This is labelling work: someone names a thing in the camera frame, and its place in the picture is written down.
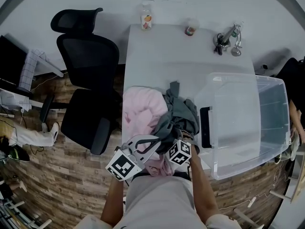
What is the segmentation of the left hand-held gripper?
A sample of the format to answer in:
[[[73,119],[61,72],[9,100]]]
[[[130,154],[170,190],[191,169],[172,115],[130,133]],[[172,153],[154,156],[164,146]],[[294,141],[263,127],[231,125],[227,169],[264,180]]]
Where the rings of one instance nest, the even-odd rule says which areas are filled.
[[[149,144],[141,151],[138,145]],[[125,181],[144,169],[144,163],[159,148],[161,139],[154,135],[135,135],[120,147],[116,147],[114,156],[106,170],[118,181]]]

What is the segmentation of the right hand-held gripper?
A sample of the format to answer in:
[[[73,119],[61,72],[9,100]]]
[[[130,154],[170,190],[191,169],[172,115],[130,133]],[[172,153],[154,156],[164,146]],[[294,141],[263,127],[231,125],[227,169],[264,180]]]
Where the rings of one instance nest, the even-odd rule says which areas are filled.
[[[191,158],[191,144],[177,140],[168,150],[168,160],[178,166],[182,166]]]

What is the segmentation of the pink garment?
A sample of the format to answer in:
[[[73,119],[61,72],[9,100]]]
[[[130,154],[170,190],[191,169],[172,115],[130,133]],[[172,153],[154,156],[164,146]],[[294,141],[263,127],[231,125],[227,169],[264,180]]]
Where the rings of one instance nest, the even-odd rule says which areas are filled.
[[[168,112],[160,91],[133,86],[123,94],[122,141],[135,135],[150,135],[161,116]],[[153,177],[172,176],[174,169],[165,155],[156,152],[145,162],[144,169]]]

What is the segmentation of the grey garment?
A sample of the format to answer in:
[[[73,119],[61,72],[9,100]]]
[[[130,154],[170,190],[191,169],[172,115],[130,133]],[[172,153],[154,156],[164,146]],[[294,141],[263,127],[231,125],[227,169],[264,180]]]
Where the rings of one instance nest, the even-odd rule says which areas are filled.
[[[170,83],[170,88],[163,96],[168,112],[163,114],[155,126],[152,135],[161,139],[156,153],[165,154],[175,140],[180,139],[180,130],[190,133],[193,137],[199,134],[200,123],[197,107],[190,99],[179,96],[180,84]]]

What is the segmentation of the clear plastic storage bin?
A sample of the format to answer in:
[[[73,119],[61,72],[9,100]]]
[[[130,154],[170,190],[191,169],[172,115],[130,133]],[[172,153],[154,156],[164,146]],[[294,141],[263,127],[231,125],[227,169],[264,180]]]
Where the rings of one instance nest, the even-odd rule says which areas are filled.
[[[200,157],[214,179],[260,166],[290,144],[288,99],[281,79],[212,73],[194,103],[200,119]]]

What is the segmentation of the person's right forearm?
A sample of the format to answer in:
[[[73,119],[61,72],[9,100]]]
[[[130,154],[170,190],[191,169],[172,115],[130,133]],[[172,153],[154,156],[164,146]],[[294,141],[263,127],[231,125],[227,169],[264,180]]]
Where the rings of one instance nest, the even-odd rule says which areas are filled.
[[[195,146],[191,145],[192,157],[190,158],[190,167],[193,182],[193,199],[196,212],[203,223],[213,215],[219,213],[216,198],[211,184],[204,173]]]

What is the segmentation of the person's right hand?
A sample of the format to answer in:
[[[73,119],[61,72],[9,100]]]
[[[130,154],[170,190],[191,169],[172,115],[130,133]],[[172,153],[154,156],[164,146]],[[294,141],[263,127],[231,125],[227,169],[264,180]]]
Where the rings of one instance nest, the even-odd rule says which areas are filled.
[[[198,147],[198,144],[195,142],[195,140],[194,140],[194,137],[190,134],[190,133],[188,133],[188,132],[186,132],[186,131],[184,131],[184,130],[180,130],[180,138],[184,141],[184,142],[188,142],[188,143],[190,143],[191,145],[193,145],[196,149],[198,149],[199,147]]]

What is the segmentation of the person's white shirt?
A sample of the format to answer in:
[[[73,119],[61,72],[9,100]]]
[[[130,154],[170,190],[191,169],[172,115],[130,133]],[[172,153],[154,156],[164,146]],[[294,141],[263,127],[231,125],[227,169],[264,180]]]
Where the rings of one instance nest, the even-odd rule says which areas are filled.
[[[192,183],[180,177],[135,178],[125,208],[115,227],[87,215],[74,229],[241,229],[236,220],[222,214],[202,223],[194,208]]]

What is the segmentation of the white side desk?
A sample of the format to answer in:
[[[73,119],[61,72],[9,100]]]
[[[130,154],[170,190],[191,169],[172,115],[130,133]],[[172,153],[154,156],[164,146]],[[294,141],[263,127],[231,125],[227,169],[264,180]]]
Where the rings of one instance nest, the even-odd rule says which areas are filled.
[[[43,65],[59,77],[64,76],[64,73],[51,64],[47,58],[45,60],[39,58],[37,64]],[[14,115],[8,114],[6,111],[18,109],[29,111],[34,106],[42,108],[43,103],[32,100],[32,90],[26,91],[19,88],[19,85],[13,85],[0,79],[0,116],[13,118]]]

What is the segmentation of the clear plastic drink cup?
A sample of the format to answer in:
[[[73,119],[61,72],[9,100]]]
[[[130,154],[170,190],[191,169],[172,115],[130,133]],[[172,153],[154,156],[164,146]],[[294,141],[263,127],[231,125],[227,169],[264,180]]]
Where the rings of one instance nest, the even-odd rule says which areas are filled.
[[[189,19],[186,22],[184,33],[187,36],[193,36],[198,28],[199,28],[199,21],[197,19]]]

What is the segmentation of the clear bottle with fruit label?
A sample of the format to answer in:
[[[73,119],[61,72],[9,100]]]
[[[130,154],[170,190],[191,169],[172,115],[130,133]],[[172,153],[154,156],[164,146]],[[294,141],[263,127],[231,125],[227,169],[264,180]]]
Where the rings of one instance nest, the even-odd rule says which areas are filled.
[[[142,30],[150,30],[152,27],[152,9],[147,1],[142,2],[140,18]]]

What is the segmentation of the green label water bottle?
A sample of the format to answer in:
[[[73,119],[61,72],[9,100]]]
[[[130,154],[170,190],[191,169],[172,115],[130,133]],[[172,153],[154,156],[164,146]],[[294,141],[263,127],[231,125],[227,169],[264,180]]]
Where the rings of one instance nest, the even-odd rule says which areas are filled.
[[[240,21],[240,22],[234,23],[234,26],[235,26],[235,30],[232,32],[231,36],[236,38],[242,32],[243,27],[244,27],[244,22]]]

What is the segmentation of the white checked cloth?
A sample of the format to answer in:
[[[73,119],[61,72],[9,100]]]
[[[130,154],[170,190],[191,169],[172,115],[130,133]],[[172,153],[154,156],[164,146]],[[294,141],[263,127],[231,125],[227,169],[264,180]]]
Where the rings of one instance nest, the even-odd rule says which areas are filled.
[[[37,61],[39,58],[46,59],[46,54],[40,50],[31,50],[28,52],[24,66],[20,74],[19,88],[26,91],[31,90],[31,84],[34,77],[35,68],[37,66]]]

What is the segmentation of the black monitor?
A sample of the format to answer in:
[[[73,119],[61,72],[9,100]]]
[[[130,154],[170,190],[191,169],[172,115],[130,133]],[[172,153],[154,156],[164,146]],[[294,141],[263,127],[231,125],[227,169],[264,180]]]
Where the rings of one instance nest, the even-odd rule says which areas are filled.
[[[0,36],[0,79],[19,85],[26,56],[26,52]]]

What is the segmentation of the white desk frame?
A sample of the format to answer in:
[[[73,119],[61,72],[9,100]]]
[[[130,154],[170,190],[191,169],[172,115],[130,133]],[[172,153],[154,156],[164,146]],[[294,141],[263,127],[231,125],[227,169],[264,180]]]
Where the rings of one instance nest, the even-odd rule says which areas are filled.
[[[297,200],[297,198],[299,197],[300,192],[302,191],[302,188],[299,188],[299,183],[302,183],[300,181],[300,176],[298,178],[296,177],[288,177],[288,181],[292,182],[293,185],[295,185],[295,189],[294,192],[292,194],[292,196],[286,196],[283,194],[279,194],[277,192],[275,192],[274,190],[270,190],[269,194],[276,196],[282,200],[287,200],[290,203],[293,203]],[[253,220],[251,220],[247,215],[245,215],[242,211],[240,211],[238,208],[234,208],[234,213],[240,217],[241,219],[243,219],[244,221],[246,221],[249,225],[251,225],[252,229],[264,229],[264,224],[259,225],[257,223],[255,223]]]

